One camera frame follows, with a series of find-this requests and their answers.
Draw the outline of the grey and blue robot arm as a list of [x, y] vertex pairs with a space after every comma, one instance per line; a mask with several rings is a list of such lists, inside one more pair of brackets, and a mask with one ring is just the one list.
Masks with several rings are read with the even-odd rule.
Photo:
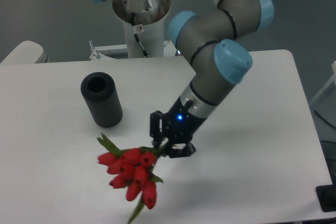
[[[125, 25], [129, 57], [161, 56], [163, 31], [157, 24], [167, 16], [170, 0], [112, 1], [115, 14]], [[208, 16], [182, 11], [169, 23], [171, 43], [196, 74], [167, 113], [155, 111], [150, 115], [156, 156], [179, 158], [195, 152], [193, 134], [253, 64], [249, 52], [236, 39], [268, 26], [274, 18], [272, 0], [213, 1], [216, 11]]]

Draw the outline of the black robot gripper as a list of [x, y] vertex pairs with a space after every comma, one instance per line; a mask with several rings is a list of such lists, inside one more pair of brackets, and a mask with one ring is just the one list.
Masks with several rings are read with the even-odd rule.
[[[193, 134], [203, 124], [205, 119], [194, 116], [189, 112], [189, 109], [193, 105], [193, 100], [189, 100], [183, 105], [181, 99], [177, 99], [165, 115], [161, 111], [155, 111], [150, 114], [150, 137], [153, 138], [152, 145], [160, 146], [165, 137], [169, 141], [168, 147], [164, 149], [165, 156], [169, 158], [182, 158], [189, 157], [196, 152], [196, 148], [191, 143], [191, 140]], [[164, 134], [160, 127], [162, 119]], [[175, 148], [173, 145], [176, 144], [185, 145], [183, 148]]]

